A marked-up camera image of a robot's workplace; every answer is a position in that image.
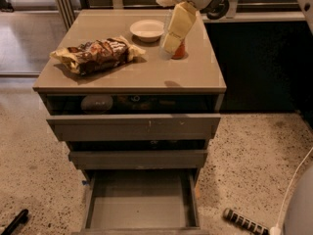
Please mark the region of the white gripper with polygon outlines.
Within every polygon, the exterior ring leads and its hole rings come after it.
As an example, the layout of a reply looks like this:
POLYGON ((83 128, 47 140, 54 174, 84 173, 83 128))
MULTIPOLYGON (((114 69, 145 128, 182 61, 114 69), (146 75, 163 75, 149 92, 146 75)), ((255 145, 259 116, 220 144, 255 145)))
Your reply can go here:
POLYGON ((163 50, 174 55, 196 21, 197 9, 204 9, 212 0, 156 0, 161 7, 175 6, 161 44, 163 50))

